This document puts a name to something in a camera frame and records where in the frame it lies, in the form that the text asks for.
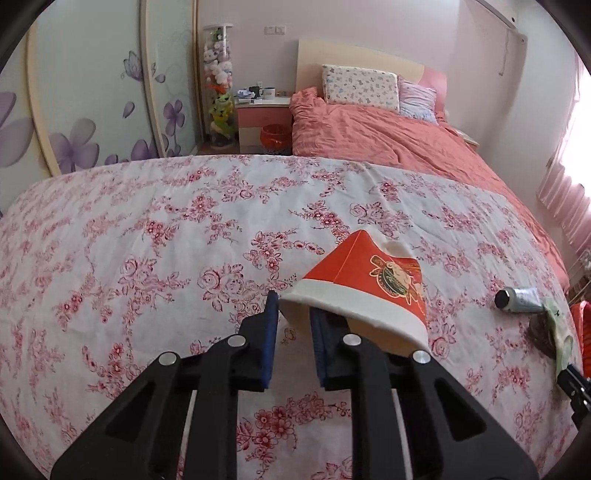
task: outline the red paper hat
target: red paper hat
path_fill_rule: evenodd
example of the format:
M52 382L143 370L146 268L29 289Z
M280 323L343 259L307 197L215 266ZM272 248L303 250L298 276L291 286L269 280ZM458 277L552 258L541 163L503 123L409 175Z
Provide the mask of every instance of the red paper hat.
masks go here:
M381 247L366 230L352 233L281 296L281 313L300 323L308 307L321 308L392 353L429 351L421 267L403 244Z

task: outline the tube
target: tube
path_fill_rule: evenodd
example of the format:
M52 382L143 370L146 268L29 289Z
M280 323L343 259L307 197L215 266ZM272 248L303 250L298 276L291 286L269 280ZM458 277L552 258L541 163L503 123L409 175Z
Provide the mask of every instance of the tube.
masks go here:
M505 287L495 295L499 310L511 313L542 313L544 306L535 287Z

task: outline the metal screw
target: metal screw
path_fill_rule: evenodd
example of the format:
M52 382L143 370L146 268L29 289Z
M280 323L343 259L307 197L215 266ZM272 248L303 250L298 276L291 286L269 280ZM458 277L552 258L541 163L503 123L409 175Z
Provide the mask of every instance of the metal screw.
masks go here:
M242 335L232 335L228 339L228 345L233 347L242 346L246 343L246 339Z
M417 350L413 353L413 360L418 364L427 364L431 361L431 355L425 350Z
M164 352L162 355L158 357L158 362L160 365L164 365L165 367L169 365L174 365L177 361L177 356L172 352Z
M345 345L358 346L361 345L361 337L359 335L355 335L354 333L348 333L343 337L343 342Z

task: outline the white mug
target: white mug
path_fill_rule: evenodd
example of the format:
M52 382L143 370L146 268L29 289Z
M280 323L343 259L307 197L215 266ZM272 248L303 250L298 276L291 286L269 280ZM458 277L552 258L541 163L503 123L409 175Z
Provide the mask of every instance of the white mug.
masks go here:
M262 91L263 100L273 100L275 98L275 89L273 87L265 87Z

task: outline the floral pillow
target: floral pillow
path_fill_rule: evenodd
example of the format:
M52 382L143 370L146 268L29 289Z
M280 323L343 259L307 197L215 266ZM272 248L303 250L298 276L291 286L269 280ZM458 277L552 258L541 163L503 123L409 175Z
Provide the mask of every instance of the floral pillow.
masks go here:
M376 106L399 113L395 73L322 65L322 85L326 103Z
M400 115L437 125L435 100L437 92L412 82L398 79Z

